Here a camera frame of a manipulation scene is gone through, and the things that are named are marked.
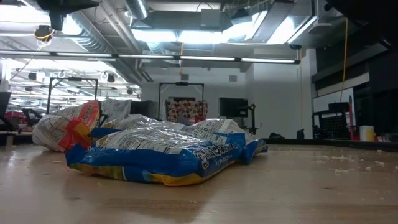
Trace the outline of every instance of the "wall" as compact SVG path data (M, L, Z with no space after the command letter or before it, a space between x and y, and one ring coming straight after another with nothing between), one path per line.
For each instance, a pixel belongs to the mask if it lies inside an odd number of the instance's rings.
M369 73L366 72L366 73L364 73L364 74L362 74L360 76L345 80L343 88L344 89L351 88L351 87L360 85L362 83L366 83L368 81L369 81ZM331 85L331 86L328 86L328 87L325 87L325 88L322 88L322 89L319 89L318 90L318 96L327 95L327 94L330 94L330 93L334 93L336 91L341 91L341 82L339 82L337 84L334 84L334 85Z
M159 82L179 82L179 68L168 68L161 70L159 68L148 68L148 74L154 79L154 83L144 83L142 85L141 100L152 100L158 102ZM208 102L208 118L218 118L218 98L245 98L244 73L235 68L184 68L183 72L190 75L188 82L204 83L204 98ZM237 75L237 82L229 82L229 75ZM163 85L160 102L164 102L168 97L195 97L201 100L201 86L175 86ZM165 111L164 103L161 106L161 114Z
M259 137L277 132L295 139L297 131L304 129L305 138L312 139L315 60L315 51L308 50L301 66L258 63L246 72L246 96L256 105Z

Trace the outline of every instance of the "plastic bag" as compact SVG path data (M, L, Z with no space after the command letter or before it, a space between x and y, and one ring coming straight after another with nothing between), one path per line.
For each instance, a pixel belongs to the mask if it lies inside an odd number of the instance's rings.
M195 130L203 130L213 134L243 133L245 135L246 145L239 158L239 161L243 164L250 164L254 155L268 151L268 147L264 140L241 129L238 124L231 119L207 119L192 126L184 126L182 130L189 133Z
M204 131L210 134L224 135L230 133L241 133L245 136L246 144L243 147L242 154L239 161L243 164L250 164L254 155L260 152L267 152L268 147L266 142L257 136L246 132L241 129L238 124L231 119L207 119L201 121L192 126L186 126L183 124L173 123L170 121L156 121L154 119L147 118L139 114L130 115L126 119L119 121L112 121L110 123L104 124L104 127L111 129L95 129L91 133L93 137L102 138L103 136L131 128L145 128L145 127L163 127L167 129L176 129L186 131L193 135L197 135L199 131Z
M89 147L92 143L90 132L99 115L97 101L46 115L32 131L33 142L58 152L64 152L77 143Z
M163 127L128 129L101 138L87 151L78 144L65 157L70 168L86 174L169 186L197 184L232 164L244 146L243 134L198 134L211 141Z

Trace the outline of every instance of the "wooden tabletop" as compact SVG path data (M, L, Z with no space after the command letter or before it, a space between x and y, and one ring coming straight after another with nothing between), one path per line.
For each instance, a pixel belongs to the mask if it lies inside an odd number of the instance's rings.
M91 177L39 146L0 149L1 223L398 223L398 154L271 146L190 187Z

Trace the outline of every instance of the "black frame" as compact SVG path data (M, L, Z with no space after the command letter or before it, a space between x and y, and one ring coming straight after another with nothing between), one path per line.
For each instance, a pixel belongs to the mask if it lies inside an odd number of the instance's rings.
M57 82L54 86L52 86L52 82L54 80L59 80L59 82ZM62 80L68 80L71 82L80 82L83 80L93 80L95 81L95 91L94 91L94 100L97 99L97 91L98 91L98 79L97 78L80 78L80 77L69 77L69 78L58 78L58 77L50 77L50 85L49 85L49 97L47 98L47 110L46 110L46 114L50 113L50 102L51 102L51 91L53 88L55 88L60 82L62 82Z
M161 82L159 83L159 96L157 100L157 120L160 121L160 96L161 96L161 89L162 85L175 85L175 86L189 86L189 85L200 85L202 88L201 91L201 101L204 102L205 100L205 84L204 83L187 83L187 82Z

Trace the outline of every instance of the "television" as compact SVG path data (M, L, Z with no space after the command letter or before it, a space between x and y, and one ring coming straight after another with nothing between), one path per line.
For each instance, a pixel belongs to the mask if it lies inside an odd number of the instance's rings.
M220 97L220 116L227 118L247 118L248 99Z

